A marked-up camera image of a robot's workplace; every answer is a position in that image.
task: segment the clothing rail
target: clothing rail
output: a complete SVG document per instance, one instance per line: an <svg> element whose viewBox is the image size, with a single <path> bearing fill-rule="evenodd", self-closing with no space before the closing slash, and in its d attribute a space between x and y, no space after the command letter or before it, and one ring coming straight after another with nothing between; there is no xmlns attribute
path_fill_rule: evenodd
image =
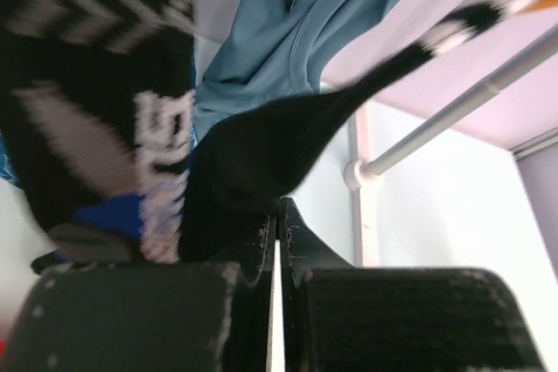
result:
<svg viewBox="0 0 558 372"><path fill-rule="evenodd" d="M350 189L376 179L420 147L440 135L459 120L500 94L513 82L558 52L558 24L538 37L497 70L482 78L419 128L404 137L387 152L371 162L357 162L345 172Z"/></svg>

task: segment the sock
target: sock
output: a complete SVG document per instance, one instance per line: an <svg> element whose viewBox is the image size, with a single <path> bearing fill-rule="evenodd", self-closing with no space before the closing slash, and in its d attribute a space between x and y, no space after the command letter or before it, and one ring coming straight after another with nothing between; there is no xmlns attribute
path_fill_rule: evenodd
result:
<svg viewBox="0 0 558 372"><path fill-rule="evenodd" d="M539 0L466 0L423 37L352 85L277 99L211 128L194 149L180 257L208 258L273 212L365 101L434 57Z"/></svg>
<svg viewBox="0 0 558 372"><path fill-rule="evenodd" d="M119 236L131 254L178 260L193 100L191 6L0 3L0 132L47 233L73 222Z"/></svg>

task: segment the white lettering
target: white lettering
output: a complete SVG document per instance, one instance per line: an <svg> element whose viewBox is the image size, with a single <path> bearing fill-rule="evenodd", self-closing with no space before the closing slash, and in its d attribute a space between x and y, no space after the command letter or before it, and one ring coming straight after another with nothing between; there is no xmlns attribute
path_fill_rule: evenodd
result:
<svg viewBox="0 0 558 372"><path fill-rule="evenodd" d="M193 92L181 98L160 97L152 91L136 96L136 163L140 193L139 215L144 223L141 250L148 260L178 261L178 239L187 172L163 172L157 167L184 162L190 151Z"/></svg>

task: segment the light blue fabric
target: light blue fabric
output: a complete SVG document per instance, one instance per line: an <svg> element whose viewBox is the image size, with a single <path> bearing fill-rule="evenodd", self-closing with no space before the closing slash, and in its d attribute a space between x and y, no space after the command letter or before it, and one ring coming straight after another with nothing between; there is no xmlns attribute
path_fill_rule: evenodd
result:
<svg viewBox="0 0 558 372"><path fill-rule="evenodd" d="M0 134L0 179L7 180L14 186L19 186L16 173L11 167L10 156Z"/></svg>
<svg viewBox="0 0 558 372"><path fill-rule="evenodd" d="M333 56L398 1L241 0L230 36L196 89L198 139L227 116L317 90Z"/></svg>

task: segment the metal rod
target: metal rod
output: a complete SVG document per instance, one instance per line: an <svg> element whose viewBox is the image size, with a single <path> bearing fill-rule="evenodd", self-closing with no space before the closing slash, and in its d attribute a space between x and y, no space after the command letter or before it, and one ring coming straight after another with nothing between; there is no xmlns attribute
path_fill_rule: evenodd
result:
<svg viewBox="0 0 558 372"><path fill-rule="evenodd" d="M520 161L531 157L537 152L544 152L557 145L558 127L514 147L511 152L515 155L515 159Z"/></svg>
<svg viewBox="0 0 558 372"><path fill-rule="evenodd" d="M558 52L558 24L538 37L501 67L467 89L448 106L426 120L377 159L362 165L365 178L379 176L416 152L469 113L500 94L513 82L529 73Z"/></svg>

